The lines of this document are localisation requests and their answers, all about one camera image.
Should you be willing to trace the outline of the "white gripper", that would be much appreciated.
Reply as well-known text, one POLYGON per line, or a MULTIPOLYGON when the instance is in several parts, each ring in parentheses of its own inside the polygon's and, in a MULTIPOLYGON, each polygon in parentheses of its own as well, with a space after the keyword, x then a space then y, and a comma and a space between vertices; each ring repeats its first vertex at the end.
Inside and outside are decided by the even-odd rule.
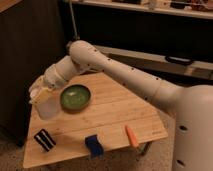
POLYGON ((38 77, 29 88, 30 104, 40 104, 48 100, 53 93, 44 82, 44 76, 38 77))

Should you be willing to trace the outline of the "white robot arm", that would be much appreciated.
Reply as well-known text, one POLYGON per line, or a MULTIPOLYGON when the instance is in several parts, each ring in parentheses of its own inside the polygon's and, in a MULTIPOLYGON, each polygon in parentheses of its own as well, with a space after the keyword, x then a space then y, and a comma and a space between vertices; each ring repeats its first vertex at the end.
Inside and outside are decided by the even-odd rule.
POLYGON ((172 171, 213 171, 213 85, 182 87, 113 60, 77 40, 69 54, 47 68, 29 88, 39 106, 75 76, 96 69, 154 107, 176 118, 172 171))

